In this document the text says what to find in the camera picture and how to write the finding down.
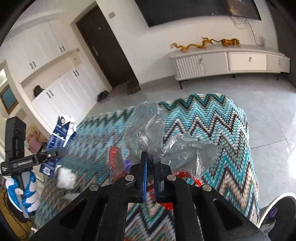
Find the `white blue gloved left hand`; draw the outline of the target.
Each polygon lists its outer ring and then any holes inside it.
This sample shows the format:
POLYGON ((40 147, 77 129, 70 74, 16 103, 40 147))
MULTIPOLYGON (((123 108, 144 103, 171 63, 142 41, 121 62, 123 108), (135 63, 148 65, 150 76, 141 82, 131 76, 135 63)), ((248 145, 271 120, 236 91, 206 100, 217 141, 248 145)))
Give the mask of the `white blue gloved left hand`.
POLYGON ((25 217, 33 216, 40 206, 36 176, 32 171, 27 171, 21 174, 21 178, 23 177, 25 178, 23 187, 16 178, 6 178, 6 191, 15 210, 25 213, 25 217))

